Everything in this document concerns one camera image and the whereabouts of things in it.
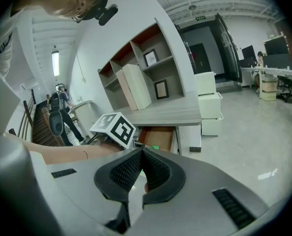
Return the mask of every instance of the ceiling light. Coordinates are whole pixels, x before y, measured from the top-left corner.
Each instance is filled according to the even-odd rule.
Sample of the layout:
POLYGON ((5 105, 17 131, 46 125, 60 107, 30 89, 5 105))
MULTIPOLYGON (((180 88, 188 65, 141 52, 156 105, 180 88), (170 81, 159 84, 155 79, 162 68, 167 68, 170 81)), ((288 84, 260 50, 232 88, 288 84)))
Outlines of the ceiling light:
POLYGON ((54 76, 59 75, 59 51, 52 52, 52 63, 54 76))

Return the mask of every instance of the pants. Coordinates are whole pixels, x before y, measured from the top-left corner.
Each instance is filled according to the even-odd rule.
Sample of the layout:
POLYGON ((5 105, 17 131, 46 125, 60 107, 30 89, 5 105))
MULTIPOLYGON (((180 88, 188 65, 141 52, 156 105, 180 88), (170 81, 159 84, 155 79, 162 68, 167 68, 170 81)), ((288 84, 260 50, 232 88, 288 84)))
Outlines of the pants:
MULTIPOLYGON (((75 137, 81 142, 83 141, 83 137, 81 136, 80 132, 76 128, 76 126, 73 124, 69 114, 63 110, 61 111, 62 117, 63 117, 63 122, 68 125, 68 127, 72 130, 74 133, 75 137)), ((67 134, 65 132, 65 127, 63 127, 63 132, 61 134, 61 138, 65 143, 65 146, 72 146, 72 143, 68 140, 67 134)))

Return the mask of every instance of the picture frame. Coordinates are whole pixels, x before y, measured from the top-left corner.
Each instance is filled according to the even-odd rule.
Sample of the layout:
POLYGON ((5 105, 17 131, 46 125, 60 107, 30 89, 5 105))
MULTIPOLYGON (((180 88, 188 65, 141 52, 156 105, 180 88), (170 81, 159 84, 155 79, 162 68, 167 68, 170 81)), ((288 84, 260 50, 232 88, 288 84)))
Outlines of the picture frame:
POLYGON ((152 49, 151 51, 144 54, 145 62, 147 67, 151 66, 159 61, 157 53, 155 49, 152 49))
POLYGON ((157 81, 154 83, 157 99, 169 98, 166 80, 157 81))

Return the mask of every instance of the computer monitor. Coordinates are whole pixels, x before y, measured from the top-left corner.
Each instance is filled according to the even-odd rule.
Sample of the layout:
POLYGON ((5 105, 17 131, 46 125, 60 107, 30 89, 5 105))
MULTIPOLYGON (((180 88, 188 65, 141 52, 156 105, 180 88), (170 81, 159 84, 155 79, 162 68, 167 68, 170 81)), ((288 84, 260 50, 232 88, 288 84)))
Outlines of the computer monitor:
POLYGON ((289 53, 263 56, 264 66, 268 68, 292 69, 292 58, 289 53))
POLYGON ((248 46, 246 48, 243 48, 242 49, 242 54, 243 54, 243 58, 244 59, 253 58, 253 60, 255 62, 257 61, 253 45, 250 45, 250 46, 248 46))
POLYGON ((287 54, 288 47, 283 36, 264 42, 267 55, 287 54))
POLYGON ((253 58, 248 58, 248 59, 242 59, 242 60, 239 60, 240 61, 240 66, 241 67, 255 67, 256 64, 255 64, 255 61, 253 58))

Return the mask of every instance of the black and white fiducial marker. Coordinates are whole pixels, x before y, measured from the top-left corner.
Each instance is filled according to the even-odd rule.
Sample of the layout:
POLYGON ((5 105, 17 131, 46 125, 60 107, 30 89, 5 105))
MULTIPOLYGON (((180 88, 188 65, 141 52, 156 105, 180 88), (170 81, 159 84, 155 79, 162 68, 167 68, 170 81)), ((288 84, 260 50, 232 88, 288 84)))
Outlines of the black and white fiducial marker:
POLYGON ((102 115, 90 131, 107 134, 124 148, 130 148, 136 128, 122 113, 102 115))

